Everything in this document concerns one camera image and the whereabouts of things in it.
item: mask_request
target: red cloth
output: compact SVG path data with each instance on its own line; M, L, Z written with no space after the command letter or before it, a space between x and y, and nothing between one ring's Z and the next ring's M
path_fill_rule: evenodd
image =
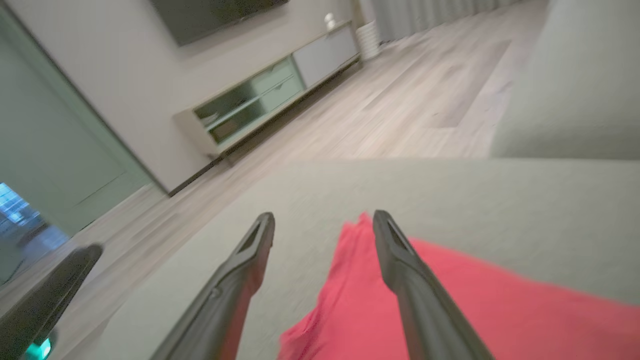
M524 279L411 240L497 359L640 359L640 307ZM408 359L371 219L345 224L317 306L282 334L281 360Z

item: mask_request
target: white plant pot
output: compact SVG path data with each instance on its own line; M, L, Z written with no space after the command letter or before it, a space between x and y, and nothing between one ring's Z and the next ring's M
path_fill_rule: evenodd
M360 45L363 60L373 59L380 55L380 34L376 22L372 21L356 30L358 45Z

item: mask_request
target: sofa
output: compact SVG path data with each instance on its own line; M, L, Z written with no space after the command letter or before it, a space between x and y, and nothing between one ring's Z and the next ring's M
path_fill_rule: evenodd
M276 218L238 359L275 359L316 303L346 220L387 210L408 236L528 278L640 304L640 2L557 0L492 158L304 163L212 219L110 319L93 359L148 359L263 211Z

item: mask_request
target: gray curtain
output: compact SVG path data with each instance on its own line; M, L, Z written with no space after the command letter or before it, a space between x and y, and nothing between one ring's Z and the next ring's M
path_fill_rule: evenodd
M519 0L371 0L382 41L397 40L445 22Z

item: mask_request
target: green drawer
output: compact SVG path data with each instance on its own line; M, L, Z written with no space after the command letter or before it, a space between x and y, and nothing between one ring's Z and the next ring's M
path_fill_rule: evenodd
M263 94L291 75L293 75L292 65L288 59L284 59L271 68L257 74L251 79L251 86L256 94Z
M296 77L291 76L282 84L279 84L268 93L264 94L260 98L260 103L262 103L264 111L270 113L301 91L302 86L300 85L300 82Z

